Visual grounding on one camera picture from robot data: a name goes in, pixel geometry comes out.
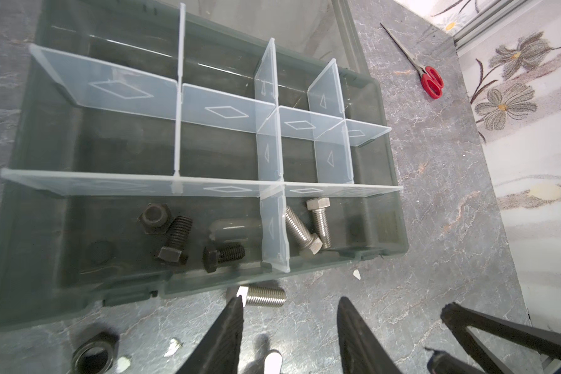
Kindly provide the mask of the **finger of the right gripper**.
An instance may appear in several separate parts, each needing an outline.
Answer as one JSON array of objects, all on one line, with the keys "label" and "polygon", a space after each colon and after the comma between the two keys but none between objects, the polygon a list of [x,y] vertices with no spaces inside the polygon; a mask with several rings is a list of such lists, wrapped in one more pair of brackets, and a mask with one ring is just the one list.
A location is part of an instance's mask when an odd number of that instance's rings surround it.
[{"label": "finger of the right gripper", "polygon": [[484,374],[474,366],[453,357],[445,351],[432,350],[433,354],[427,363],[430,374]]},{"label": "finger of the right gripper", "polygon": [[471,327],[561,361],[561,333],[498,319],[456,303],[445,305],[440,318],[460,346],[487,373],[511,370],[470,332]]}]

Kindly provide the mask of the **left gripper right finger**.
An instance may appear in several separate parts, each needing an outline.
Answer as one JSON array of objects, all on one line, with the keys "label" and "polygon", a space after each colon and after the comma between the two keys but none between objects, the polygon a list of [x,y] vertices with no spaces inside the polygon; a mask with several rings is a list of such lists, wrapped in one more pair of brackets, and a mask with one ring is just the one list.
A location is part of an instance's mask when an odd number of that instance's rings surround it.
[{"label": "left gripper right finger", "polygon": [[343,373],[400,373],[347,297],[338,303],[337,328]]}]

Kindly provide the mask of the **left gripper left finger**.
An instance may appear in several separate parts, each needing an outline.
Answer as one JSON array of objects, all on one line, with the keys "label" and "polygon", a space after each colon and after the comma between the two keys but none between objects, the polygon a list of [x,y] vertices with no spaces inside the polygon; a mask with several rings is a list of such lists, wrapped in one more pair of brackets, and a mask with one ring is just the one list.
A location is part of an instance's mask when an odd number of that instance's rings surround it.
[{"label": "left gripper left finger", "polygon": [[238,373],[243,327],[242,297],[235,296],[177,373]]}]

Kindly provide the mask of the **black hex bolt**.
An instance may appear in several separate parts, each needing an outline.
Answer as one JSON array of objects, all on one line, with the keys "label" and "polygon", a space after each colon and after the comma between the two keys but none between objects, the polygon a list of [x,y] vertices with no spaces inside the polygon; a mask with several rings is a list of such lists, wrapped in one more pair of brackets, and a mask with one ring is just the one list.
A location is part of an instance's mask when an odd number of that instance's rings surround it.
[{"label": "black hex bolt", "polygon": [[222,263],[231,263],[242,260],[246,255],[244,246],[237,244],[218,249],[208,245],[203,250],[203,265],[207,273],[215,272]]},{"label": "black hex bolt", "polygon": [[145,234],[163,235],[171,226],[172,214],[167,204],[148,204],[137,221]]},{"label": "black hex bolt", "polygon": [[155,258],[176,266],[186,265],[188,256],[184,253],[184,249],[192,227],[191,218],[177,216],[171,223],[165,244],[156,252]]}]

